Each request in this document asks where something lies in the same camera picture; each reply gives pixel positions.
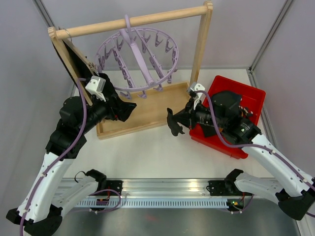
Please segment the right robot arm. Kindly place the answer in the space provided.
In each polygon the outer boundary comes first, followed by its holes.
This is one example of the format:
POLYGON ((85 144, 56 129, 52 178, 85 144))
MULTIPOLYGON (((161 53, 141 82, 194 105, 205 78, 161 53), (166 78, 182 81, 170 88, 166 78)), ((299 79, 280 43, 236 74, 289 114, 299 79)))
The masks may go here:
POLYGON ((230 194, 245 192, 268 199, 294 220, 302 220, 315 203, 315 179, 281 154, 250 121, 241 109, 241 95, 225 90, 206 95, 209 105, 199 100, 202 91, 190 92, 191 98, 178 113, 167 109, 167 125, 173 136, 200 125, 204 135, 217 135, 223 145, 240 149, 254 157, 276 180, 251 176, 234 169, 224 179, 230 194))

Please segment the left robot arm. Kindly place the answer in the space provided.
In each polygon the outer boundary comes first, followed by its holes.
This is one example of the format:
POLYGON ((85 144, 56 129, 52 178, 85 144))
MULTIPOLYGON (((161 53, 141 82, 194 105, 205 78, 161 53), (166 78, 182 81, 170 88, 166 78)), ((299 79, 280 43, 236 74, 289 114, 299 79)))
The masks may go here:
POLYGON ((107 192, 107 176, 95 169, 84 173, 80 181, 55 197, 55 192, 68 168, 87 142, 85 134, 103 119, 126 121, 136 108, 122 101, 105 73, 84 79, 85 89, 92 95, 88 105, 79 89, 78 96, 64 101, 56 130, 46 146, 41 169, 25 200, 18 208, 8 211, 6 218, 20 226, 20 234, 52 236, 63 218, 82 199, 107 192))

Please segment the purple round clip hanger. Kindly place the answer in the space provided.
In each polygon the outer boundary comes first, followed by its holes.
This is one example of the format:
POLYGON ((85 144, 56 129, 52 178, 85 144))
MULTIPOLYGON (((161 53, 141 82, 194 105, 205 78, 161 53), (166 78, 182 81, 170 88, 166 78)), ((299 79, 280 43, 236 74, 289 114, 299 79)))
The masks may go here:
POLYGON ((125 15, 126 28, 120 29, 117 33, 108 37, 98 48, 94 62, 97 72, 105 71, 105 62, 112 56, 118 64, 118 68, 127 82, 126 88, 115 87, 120 95, 131 100, 132 92, 140 92, 138 97, 147 98, 146 91, 154 89, 163 91, 163 82, 172 83, 172 75, 177 71, 179 60, 179 49, 175 40, 167 33, 150 27, 132 27, 131 20, 125 15), (164 52, 171 52, 172 67, 164 71, 162 64, 158 61, 156 54, 149 47, 151 36, 155 35, 154 46, 157 48, 161 43, 165 43, 164 52), (121 49, 128 45, 133 57, 140 69, 140 72, 146 82, 144 86, 137 87, 132 78, 128 66, 123 59, 121 49))

